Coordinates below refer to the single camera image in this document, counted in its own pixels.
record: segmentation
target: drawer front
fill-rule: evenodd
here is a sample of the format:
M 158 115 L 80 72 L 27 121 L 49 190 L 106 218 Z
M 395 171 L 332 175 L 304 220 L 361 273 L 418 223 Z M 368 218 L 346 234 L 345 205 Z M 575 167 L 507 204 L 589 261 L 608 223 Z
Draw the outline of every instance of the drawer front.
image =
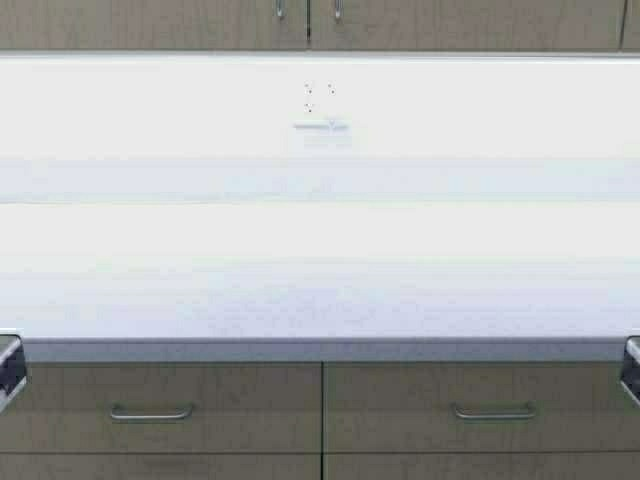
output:
M 320 480 L 318 455 L 0 455 L 11 480 Z
M 637 453 L 328 455 L 327 480 L 632 480 Z
M 30 376 L 0 416 L 2 452 L 320 450 L 316 365 L 34 365 Z M 114 405 L 128 416 L 179 415 L 190 404 L 185 419 L 110 418 Z
M 640 409 L 618 364 L 332 365 L 329 452 L 640 449 Z M 535 409 L 529 417 L 530 403 Z M 478 420 L 458 415 L 480 415 Z M 488 414 L 515 415 L 512 419 Z

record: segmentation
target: countertop edge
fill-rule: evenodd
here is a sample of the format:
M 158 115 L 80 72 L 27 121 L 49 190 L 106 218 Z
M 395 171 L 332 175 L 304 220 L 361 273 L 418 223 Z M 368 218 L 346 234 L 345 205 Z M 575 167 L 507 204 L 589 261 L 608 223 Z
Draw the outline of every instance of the countertop edge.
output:
M 145 362 L 618 362 L 606 339 L 24 339 L 33 363 Z

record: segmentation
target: cabinet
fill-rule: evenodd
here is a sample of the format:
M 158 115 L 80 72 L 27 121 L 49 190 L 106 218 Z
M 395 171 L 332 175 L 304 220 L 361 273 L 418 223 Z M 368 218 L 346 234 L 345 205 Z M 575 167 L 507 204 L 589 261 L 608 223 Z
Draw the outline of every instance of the cabinet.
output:
M 637 453 L 328 455 L 328 480 L 632 480 Z
M 624 0 L 312 0 L 311 44 L 319 50 L 607 51 L 618 48 L 623 10 Z
M 29 373 L 20 401 L 0 416 L 10 433 L 0 435 L 0 452 L 320 452 L 319 366 L 35 365 Z M 185 418 L 136 420 L 190 408 Z
M 0 455 L 12 480 L 320 480 L 319 455 Z
M 0 50 L 294 50 L 305 0 L 0 0 Z
M 620 387 L 619 368 L 332 365 L 325 371 L 325 451 L 640 450 L 640 409 Z
M 628 0 L 622 48 L 640 51 L 640 0 Z

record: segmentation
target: metal handle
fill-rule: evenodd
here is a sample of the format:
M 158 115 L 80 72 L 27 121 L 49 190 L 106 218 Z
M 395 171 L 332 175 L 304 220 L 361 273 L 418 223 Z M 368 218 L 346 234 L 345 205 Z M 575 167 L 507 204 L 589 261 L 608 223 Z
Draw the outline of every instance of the metal handle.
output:
M 338 22 L 342 19 L 342 0 L 335 0 L 335 7 L 336 22 Z
M 284 0 L 276 0 L 276 15 L 280 20 L 284 18 Z
M 193 413 L 194 405 L 187 405 L 184 409 L 176 412 L 163 415 L 140 415 L 127 413 L 127 410 L 120 406 L 114 405 L 111 408 L 109 416 L 111 420 L 116 422 L 176 422 L 179 420 L 186 420 Z
M 451 404 L 451 410 L 456 418 L 460 420 L 473 421 L 509 421 L 509 420 L 532 420 L 537 415 L 535 407 L 531 403 L 526 403 L 521 411 L 507 412 L 472 412 L 465 410 L 458 404 Z

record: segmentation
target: wooden cabinet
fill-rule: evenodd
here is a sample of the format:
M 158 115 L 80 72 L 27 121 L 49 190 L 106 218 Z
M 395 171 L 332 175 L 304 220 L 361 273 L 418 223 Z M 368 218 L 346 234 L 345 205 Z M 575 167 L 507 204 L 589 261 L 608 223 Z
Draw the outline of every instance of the wooden cabinet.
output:
M 633 480 L 637 453 L 328 455 L 329 480 Z
M 617 364 L 332 365 L 325 450 L 640 450 L 640 409 L 618 375 Z
M 30 377 L 0 416 L 1 452 L 320 452 L 316 365 L 35 365 Z M 125 416 L 193 413 L 114 421 L 114 405 Z
M 0 455 L 11 480 L 320 480 L 319 455 Z
M 640 51 L 640 0 L 628 0 L 622 48 Z
M 0 49 L 303 49 L 307 3 L 283 2 L 0 0 Z
M 342 5 L 336 18 L 336 5 Z M 606 51 L 624 0 L 312 0 L 319 50 Z

